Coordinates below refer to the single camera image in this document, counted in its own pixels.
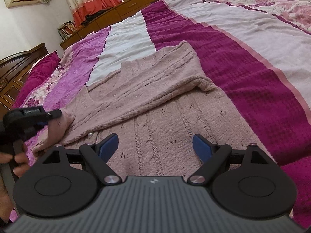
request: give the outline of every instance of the pink floral pillow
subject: pink floral pillow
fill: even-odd
[[[41,85],[54,72],[54,70],[58,67],[59,62],[60,58],[58,57],[56,51],[40,60],[29,74],[25,85],[22,87],[15,100],[13,108],[21,107],[29,93]]]

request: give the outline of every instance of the hand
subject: hand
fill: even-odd
[[[24,153],[15,155],[14,160],[20,166],[15,167],[13,172],[16,176],[21,177],[29,168],[29,159],[26,155],[27,146],[23,143]],[[12,160],[13,156],[7,153],[0,152],[0,164],[6,164]],[[4,186],[1,174],[0,174],[0,218],[4,222],[8,222],[10,218],[11,211],[13,209],[12,201],[7,193],[7,190]]]

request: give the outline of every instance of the blue gripper pad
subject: blue gripper pad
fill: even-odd
[[[119,146],[119,138],[115,133],[110,134],[102,142],[96,145],[95,151],[99,157],[107,163]]]
[[[192,140],[192,147],[203,163],[208,161],[213,155],[212,146],[208,145],[207,142],[200,134],[195,134]]]

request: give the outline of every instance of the white stripe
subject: white stripe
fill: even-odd
[[[169,1],[166,3],[173,11],[198,23],[216,25],[250,46],[274,67],[281,69],[311,106],[311,35],[271,14],[243,7],[215,2],[191,6],[182,1],[178,6]]]
[[[121,68],[121,63],[146,57],[156,51],[147,32],[141,12],[111,26],[99,61],[90,74],[87,86],[102,80],[107,74]]]

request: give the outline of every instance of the wooden headboard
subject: wooden headboard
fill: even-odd
[[[42,43],[29,51],[23,51],[0,60],[0,118],[13,106],[27,80],[32,65],[48,54]]]

